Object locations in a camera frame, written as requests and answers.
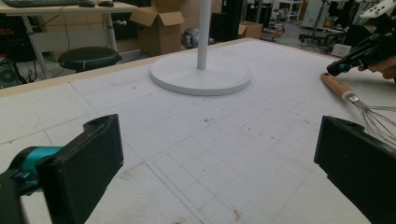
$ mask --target whisk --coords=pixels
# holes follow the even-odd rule
[[[366,105],[347,84],[341,82],[336,77],[328,73],[323,73],[320,75],[320,78],[335,94],[349,101],[359,109],[368,134],[396,147],[396,137],[390,131],[391,126],[396,126],[396,122],[376,112],[377,110],[396,112],[396,107]]]

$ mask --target wooden whisk handle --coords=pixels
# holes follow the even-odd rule
[[[329,73],[322,73],[321,80],[332,89],[332,91],[344,100],[348,100],[349,96],[356,96],[356,93],[344,82],[338,80],[336,77]]]

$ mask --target stool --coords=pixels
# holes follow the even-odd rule
[[[121,56],[114,49],[87,47],[62,53],[58,63],[61,67],[76,70],[78,73],[114,65],[120,60]]]

